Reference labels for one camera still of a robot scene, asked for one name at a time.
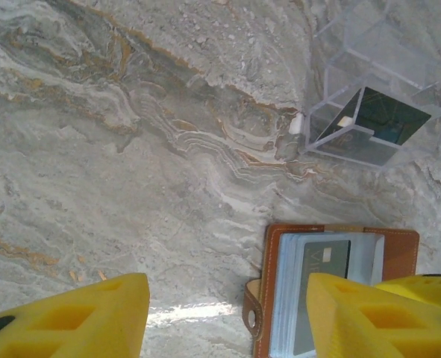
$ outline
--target clear acrylic holder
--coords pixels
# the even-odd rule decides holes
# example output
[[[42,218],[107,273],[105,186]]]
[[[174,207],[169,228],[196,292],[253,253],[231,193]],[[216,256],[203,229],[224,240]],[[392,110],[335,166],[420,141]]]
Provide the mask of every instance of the clear acrylic holder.
[[[424,0],[430,5],[435,0]],[[313,152],[379,169],[437,152],[441,140],[441,58],[404,31],[406,0],[356,0],[313,38],[305,93],[301,152]],[[371,129],[347,125],[322,134],[346,105],[352,122],[365,89],[427,113],[430,118],[401,145],[377,138]]]

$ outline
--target marble veining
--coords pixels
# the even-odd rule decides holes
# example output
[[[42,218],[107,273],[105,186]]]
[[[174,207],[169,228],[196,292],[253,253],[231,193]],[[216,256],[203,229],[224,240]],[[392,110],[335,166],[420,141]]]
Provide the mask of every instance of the marble veining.
[[[330,2],[1,0],[0,310],[141,271],[142,357],[249,357],[270,222],[413,227],[440,273],[441,156],[377,173],[288,131]]]

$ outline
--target acrylic box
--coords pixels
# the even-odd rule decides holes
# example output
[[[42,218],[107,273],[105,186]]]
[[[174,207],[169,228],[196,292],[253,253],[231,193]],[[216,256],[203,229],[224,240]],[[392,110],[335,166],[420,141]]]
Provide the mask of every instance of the acrylic box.
[[[350,1],[314,36],[301,152],[380,169],[437,152],[441,57],[406,31],[410,6]]]

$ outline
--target yellow object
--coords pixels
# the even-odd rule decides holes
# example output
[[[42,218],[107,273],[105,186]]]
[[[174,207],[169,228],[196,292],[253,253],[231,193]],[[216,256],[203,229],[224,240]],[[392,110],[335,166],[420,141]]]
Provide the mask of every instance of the yellow object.
[[[144,274],[45,298],[0,313],[0,358],[138,358],[148,314]]]
[[[441,307],[441,275],[410,276],[384,281],[377,288]]]
[[[307,309],[318,358],[441,358],[441,307],[311,274]]]

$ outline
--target marble surface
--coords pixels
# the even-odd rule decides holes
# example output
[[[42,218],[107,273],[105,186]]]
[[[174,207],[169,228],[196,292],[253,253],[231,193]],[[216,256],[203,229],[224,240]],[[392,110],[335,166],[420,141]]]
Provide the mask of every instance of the marble surface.
[[[141,271],[142,357],[249,357],[270,222],[412,227],[441,273],[441,155],[377,173],[289,134],[339,6],[0,0],[0,311]]]

